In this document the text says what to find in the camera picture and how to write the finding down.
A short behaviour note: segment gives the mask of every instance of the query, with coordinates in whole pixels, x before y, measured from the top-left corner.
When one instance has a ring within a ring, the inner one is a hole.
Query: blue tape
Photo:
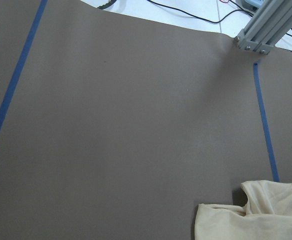
[[[35,37],[35,34],[36,34],[36,31],[37,31],[37,28],[38,28],[38,26],[40,24],[42,15],[44,13],[47,1],[48,0],[41,0],[41,2],[39,4],[36,16],[34,18],[34,21],[32,22],[30,31],[29,31],[27,39],[26,39],[26,42],[25,42],[24,47],[23,47],[23,49],[21,51],[21,54],[19,56],[18,62],[17,62],[16,67],[15,67],[15,70],[14,70],[14,72],[12,74],[12,77],[10,79],[9,85],[7,87],[4,99],[2,100],[2,103],[0,105],[0,131],[1,131],[3,122],[5,120],[6,113],[8,111],[9,106],[10,106],[10,103],[12,101],[12,98],[13,98],[17,83],[18,83],[18,81],[20,79],[22,70],[24,68],[27,56],[28,56],[28,54],[30,52],[30,49],[31,49],[31,46],[32,46],[32,43],[33,43],[33,40],[34,40],[34,37]]]
[[[267,118],[266,118],[266,111],[265,111],[264,102],[263,102],[260,77],[259,77],[259,73],[258,73],[259,62],[260,61],[257,61],[253,65],[255,87],[256,87],[256,93],[257,93],[257,98],[258,98],[258,105],[259,105],[259,111],[260,111],[260,116],[261,116],[261,121],[262,121],[262,127],[264,129],[264,135],[265,135],[265,140],[266,140],[266,146],[267,146],[267,151],[268,151],[268,157],[269,157],[269,163],[270,163],[270,167],[271,167],[272,178],[273,178],[274,182],[279,183],[280,176],[279,176],[278,171],[277,171],[276,160],[275,160],[275,155],[274,155],[273,145],[272,145],[272,140],[271,140],[271,134],[270,134],[270,130],[268,127]]]

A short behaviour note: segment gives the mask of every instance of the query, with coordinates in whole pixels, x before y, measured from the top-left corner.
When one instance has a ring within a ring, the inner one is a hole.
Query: beige cloth
[[[195,240],[292,240],[292,183],[246,181],[241,187],[244,207],[199,205]]]

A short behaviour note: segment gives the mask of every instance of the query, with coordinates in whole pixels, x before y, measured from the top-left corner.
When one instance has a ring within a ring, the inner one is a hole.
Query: folded cloth
[[[241,188],[244,207],[198,206],[195,240],[292,240],[292,183],[246,181]]]

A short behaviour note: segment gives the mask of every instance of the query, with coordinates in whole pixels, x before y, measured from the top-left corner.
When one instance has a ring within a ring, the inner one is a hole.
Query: cloth
[[[241,187],[244,207],[199,205],[195,240],[292,240],[292,183],[246,181]]]

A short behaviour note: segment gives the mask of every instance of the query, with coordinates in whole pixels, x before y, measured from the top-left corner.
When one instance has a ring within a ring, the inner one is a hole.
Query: white towel
[[[241,187],[244,207],[198,206],[195,240],[292,240],[292,183],[246,181]]]

